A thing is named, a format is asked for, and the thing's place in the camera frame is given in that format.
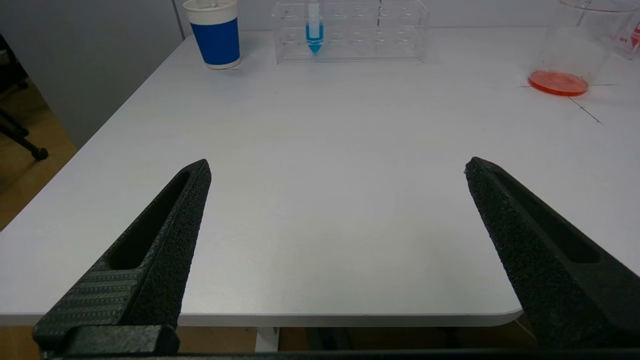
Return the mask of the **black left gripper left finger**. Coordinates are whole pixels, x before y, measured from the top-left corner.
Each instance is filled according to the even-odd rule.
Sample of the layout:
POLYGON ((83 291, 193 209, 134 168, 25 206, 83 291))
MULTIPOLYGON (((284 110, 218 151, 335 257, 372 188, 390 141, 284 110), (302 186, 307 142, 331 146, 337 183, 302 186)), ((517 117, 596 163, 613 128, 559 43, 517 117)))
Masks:
POLYGON ((43 359, 172 357, 211 170, 181 169, 33 328, 43 359))

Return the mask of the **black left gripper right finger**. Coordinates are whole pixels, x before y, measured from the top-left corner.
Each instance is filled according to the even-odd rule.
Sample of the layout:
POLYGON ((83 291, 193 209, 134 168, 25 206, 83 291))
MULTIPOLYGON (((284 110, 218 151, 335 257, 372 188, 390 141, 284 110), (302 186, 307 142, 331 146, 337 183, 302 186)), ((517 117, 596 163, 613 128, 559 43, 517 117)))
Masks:
POLYGON ((464 174, 540 346, 637 351, 639 276, 497 164, 464 174))

